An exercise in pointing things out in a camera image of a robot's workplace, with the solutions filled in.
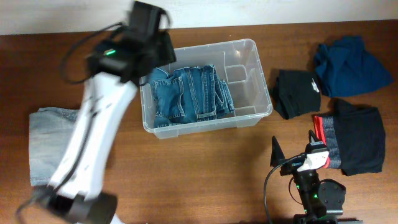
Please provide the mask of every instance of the clothing tag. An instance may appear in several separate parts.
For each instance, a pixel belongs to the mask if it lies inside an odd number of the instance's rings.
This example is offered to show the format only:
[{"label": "clothing tag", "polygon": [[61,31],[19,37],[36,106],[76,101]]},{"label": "clothing tag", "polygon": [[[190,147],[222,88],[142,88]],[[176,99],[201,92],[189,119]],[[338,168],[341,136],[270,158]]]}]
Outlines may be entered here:
[{"label": "clothing tag", "polygon": [[315,83],[315,80],[314,80],[314,79],[312,79],[312,88],[313,88],[317,93],[319,93],[319,89],[318,89],[317,84]]}]

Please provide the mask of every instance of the brown wooden surface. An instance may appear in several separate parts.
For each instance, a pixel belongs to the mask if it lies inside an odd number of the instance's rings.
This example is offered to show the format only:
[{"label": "brown wooden surface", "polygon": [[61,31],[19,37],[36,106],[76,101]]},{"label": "brown wooden surface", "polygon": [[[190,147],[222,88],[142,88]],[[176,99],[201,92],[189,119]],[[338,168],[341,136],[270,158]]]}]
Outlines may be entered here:
[{"label": "brown wooden surface", "polygon": [[[17,206],[30,197],[28,115],[44,106],[79,107],[83,87],[64,84],[57,65],[67,48],[85,35],[0,36],[1,223],[14,222]],[[319,43],[362,35],[366,48],[398,79],[398,21],[179,29],[171,35],[175,47],[253,39],[269,87],[278,68],[313,69]],[[80,49],[71,60],[71,73],[84,74],[83,56],[92,45]],[[377,106],[387,138],[382,173],[345,177],[338,170],[319,172],[322,179],[332,178],[346,186],[344,218],[397,223],[397,86],[395,82],[374,93],[347,98],[351,103]],[[330,110],[329,102],[322,97],[322,112]],[[119,195],[117,214],[126,223],[264,222],[262,188],[271,169],[271,137],[277,136],[290,157],[304,150],[309,129],[313,129],[310,114],[285,121],[274,111],[250,128],[159,140],[142,127],[137,97],[114,141],[104,189]],[[289,196],[289,179],[275,174],[269,182],[274,219],[303,213]],[[26,210],[24,216],[28,223],[62,223],[37,208]]]}]

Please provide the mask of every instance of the white wall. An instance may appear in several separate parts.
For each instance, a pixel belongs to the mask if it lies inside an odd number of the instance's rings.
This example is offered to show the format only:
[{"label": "white wall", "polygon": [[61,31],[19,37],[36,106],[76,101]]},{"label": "white wall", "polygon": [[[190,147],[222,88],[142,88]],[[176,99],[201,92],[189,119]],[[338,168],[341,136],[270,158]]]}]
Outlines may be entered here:
[{"label": "white wall", "polygon": [[[142,0],[173,27],[398,19],[397,0]],[[131,0],[0,0],[0,34],[76,32],[124,20]]]}]

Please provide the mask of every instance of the folded clothing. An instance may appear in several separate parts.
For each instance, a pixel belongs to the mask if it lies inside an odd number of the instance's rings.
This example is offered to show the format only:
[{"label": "folded clothing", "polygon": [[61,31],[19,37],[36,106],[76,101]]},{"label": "folded clothing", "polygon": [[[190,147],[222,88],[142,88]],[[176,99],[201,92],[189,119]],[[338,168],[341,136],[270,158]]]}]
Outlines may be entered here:
[{"label": "folded clothing", "polygon": [[173,74],[156,68],[148,82],[157,103],[155,128],[218,119],[235,110],[214,65],[185,67]]},{"label": "folded clothing", "polygon": [[271,95],[275,110],[284,119],[319,111],[321,106],[317,74],[313,72],[280,70]]},{"label": "folded clothing", "polygon": [[391,74],[365,50],[362,37],[319,45],[315,66],[322,92],[329,97],[369,93],[393,82]]},{"label": "folded clothing", "polygon": [[41,108],[29,115],[30,184],[45,185],[67,150],[78,110]]},{"label": "folded clothing", "polygon": [[326,168],[342,169],[348,176],[382,171],[386,133],[377,108],[336,100],[334,115],[315,116],[314,123],[330,151]]}]

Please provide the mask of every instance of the plastic bin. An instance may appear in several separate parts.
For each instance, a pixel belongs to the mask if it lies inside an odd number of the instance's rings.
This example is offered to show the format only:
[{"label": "plastic bin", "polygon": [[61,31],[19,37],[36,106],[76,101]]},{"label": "plastic bin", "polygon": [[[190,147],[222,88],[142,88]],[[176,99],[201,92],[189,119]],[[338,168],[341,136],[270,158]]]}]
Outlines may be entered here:
[{"label": "plastic bin", "polygon": [[182,67],[216,65],[235,106],[235,112],[222,119],[154,128],[156,103],[149,85],[140,87],[144,129],[159,139],[222,128],[243,128],[257,124],[272,112],[266,80],[256,43],[250,39],[175,49],[177,61],[163,68],[172,73]]}]

